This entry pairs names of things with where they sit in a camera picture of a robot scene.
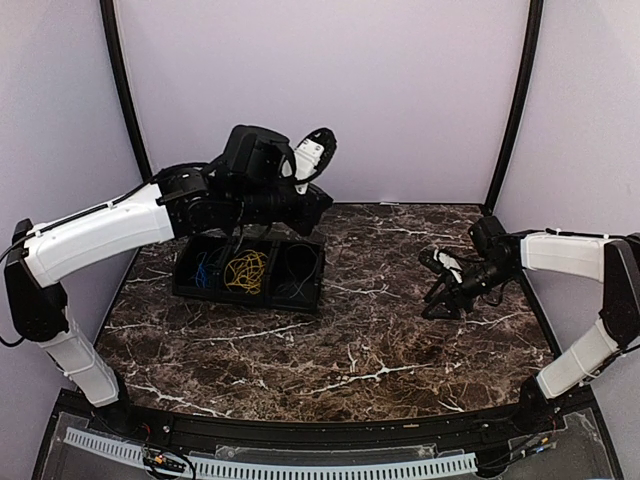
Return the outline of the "black three-compartment bin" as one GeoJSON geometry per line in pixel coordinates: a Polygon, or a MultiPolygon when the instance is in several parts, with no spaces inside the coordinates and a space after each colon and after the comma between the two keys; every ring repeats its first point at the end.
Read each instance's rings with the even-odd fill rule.
{"type": "Polygon", "coordinates": [[[214,303],[314,312],[325,266],[317,243],[260,238],[191,238],[179,254],[172,291],[214,303]]]}

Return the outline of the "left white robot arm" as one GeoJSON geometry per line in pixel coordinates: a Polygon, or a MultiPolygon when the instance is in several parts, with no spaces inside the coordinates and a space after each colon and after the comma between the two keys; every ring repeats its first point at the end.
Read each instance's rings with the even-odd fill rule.
{"type": "Polygon", "coordinates": [[[13,326],[39,345],[120,436],[141,427],[122,377],[73,319],[62,280],[120,253],[210,230],[282,223],[309,235],[332,200],[315,181],[337,149],[322,127],[297,146],[258,126],[238,125],[214,160],[165,168],[117,198],[41,224],[20,221],[3,253],[13,326]]]}

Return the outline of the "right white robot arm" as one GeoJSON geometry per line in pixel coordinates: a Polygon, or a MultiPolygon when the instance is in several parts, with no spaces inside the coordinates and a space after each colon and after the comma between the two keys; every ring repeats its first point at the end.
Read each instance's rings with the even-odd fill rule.
{"type": "Polygon", "coordinates": [[[422,317],[458,320],[476,300],[529,272],[578,278],[600,286],[601,307],[592,326],[520,387],[510,424],[530,434],[550,420],[560,401],[597,379],[639,337],[639,235],[561,229],[507,231],[495,216],[468,230],[476,257],[425,248],[420,263],[436,274],[424,296],[422,317]]]}

